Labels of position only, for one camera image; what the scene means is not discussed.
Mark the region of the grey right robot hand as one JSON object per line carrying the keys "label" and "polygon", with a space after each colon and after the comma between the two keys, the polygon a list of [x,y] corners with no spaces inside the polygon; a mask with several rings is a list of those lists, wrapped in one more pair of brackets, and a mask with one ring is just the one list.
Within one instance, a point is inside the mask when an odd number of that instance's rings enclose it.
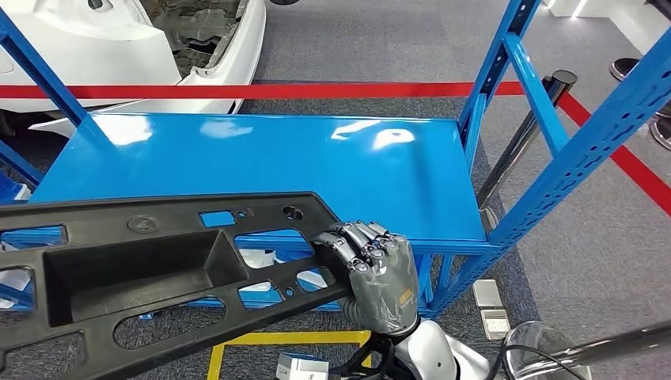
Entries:
{"label": "grey right robot hand", "polygon": [[403,335],[419,320],[419,281],[408,239],[376,222],[338,222],[312,239],[344,264],[352,294],[338,300],[361,329]]}

